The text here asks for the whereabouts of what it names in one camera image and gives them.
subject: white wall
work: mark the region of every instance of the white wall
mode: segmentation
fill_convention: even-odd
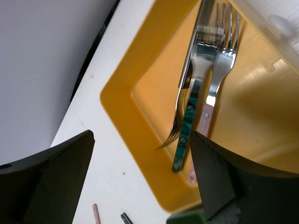
[[[0,1],[0,165],[51,145],[114,2]]]

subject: white table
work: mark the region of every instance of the white table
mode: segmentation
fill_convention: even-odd
[[[126,212],[135,224],[162,224],[170,215],[157,203],[111,120],[100,92],[113,74],[154,0],[122,0],[98,46],[52,145],[86,129],[94,133],[93,156],[73,223],[122,224]]]

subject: silver fork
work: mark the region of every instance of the silver fork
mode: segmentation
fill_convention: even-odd
[[[239,39],[239,24],[240,24],[240,16],[237,12],[236,19],[236,29],[235,29],[235,42],[232,45],[232,26],[233,26],[233,9],[232,5],[229,4],[229,19],[228,19],[228,39],[225,37],[225,4],[223,3],[223,12],[222,12],[222,27],[224,29],[224,35],[221,39],[220,49],[217,53],[216,59],[212,66],[212,78],[209,86],[208,95],[206,98],[206,102],[203,106],[203,110],[201,113],[201,118],[199,122],[198,131],[204,135],[208,135],[211,118],[213,115],[215,103],[217,100],[217,96],[219,93],[219,88],[227,76],[227,74],[232,70],[235,64],[235,58],[237,56],[237,48],[238,48],[238,39]],[[188,176],[189,184],[193,185],[196,183],[196,175],[194,171],[193,162],[191,164],[191,168]]]
[[[196,46],[191,56],[193,67],[193,75],[190,84],[191,93],[188,98],[183,125],[179,133],[177,149],[172,165],[172,171],[175,173],[178,173],[181,170],[201,87],[206,78],[206,73],[211,69],[215,60],[216,53],[219,49],[218,44],[221,43],[218,36],[221,37],[223,35],[223,29],[218,28],[218,9],[219,7],[217,7],[216,27],[199,25]]]
[[[183,125],[183,101],[185,99],[185,95],[187,92],[187,89],[190,86],[191,78],[192,78],[192,69],[191,69],[191,54],[192,50],[194,49],[194,45],[196,44],[196,38],[198,34],[198,26],[199,24],[206,24],[211,16],[213,5],[214,5],[214,0],[202,0],[196,22],[194,24],[193,28],[193,33],[191,37],[191,41],[189,44],[186,60],[184,63],[181,79],[180,79],[180,84],[178,85],[178,94],[177,94],[177,99],[176,99],[176,104],[175,104],[175,115],[171,127],[170,134],[168,135],[166,141],[157,149],[163,148],[165,146],[168,146],[171,144],[175,139],[178,138],[180,129]]]

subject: white surface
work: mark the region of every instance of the white surface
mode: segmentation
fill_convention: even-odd
[[[270,15],[268,19],[271,25],[285,37],[292,37],[295,34],[292,25],[285,18],[278,15]]]
[[[153,1],[121,1],[54,139],[56,145],[86,129],[95,136],[75,224],[95,223],[94,203],[102,224],[122,224],[123,212],[136,224],[162,224],[169,216],[157,203],[99,99]]]
[[[289,21],[295,35],[287,42],[299,54],[299,1],[298,0],[246,0],[264,20],[277,15]]]
[[[50,147],[114,2],[0,1],[0,165]]]

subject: fork tines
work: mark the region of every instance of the fork tines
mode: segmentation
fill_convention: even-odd
[[[222,29],[223,29],[223,36],[221,39],[221,48],[226,48],[226,49],[232,49],[237,50],[238,47],[238,38],[239,38],[239,26],[240,26],[240,15],[239,12],[237,12],[237,18],[236,18],[236,26],[235,26],[235,41],[234,45],[232,45],[232,36],[233,36],[233,7],[231,4],[229,4],[228,8],[228,13],[229,13],[229,18],[228,18],[228,40],[227,44],[225,46],[225,35],[226,35],[226,8],[225,8],[225,3],[223,3],[222,6]]]
[[[232,26],[233,26],[233,9],[232,5],[229,4],[229,15],[228,15],[228,40],[226,48],[230,49],[232,46],[234,48],[237,48],[238,43],[238,34],[239,34],[239,24],[240,24],[240,16],[237,12],[237,21],[236,21],[236,27],[235,27],[235,39],[234,39],[234,45],[232,45]],[[215,43],[217,45],[220,45],[221,47],[225,46],[225,39],[226,39],[226,5],[223,3],[222,5],[222,23],[221,27],[220,24],[220,17],[219,17],[219,3],[217,3],[217,12],[216,12],[216,23],[215,26],[203,26],[198,25],[198,35],[197,39],[201,42],[209,42],[209,43]]]

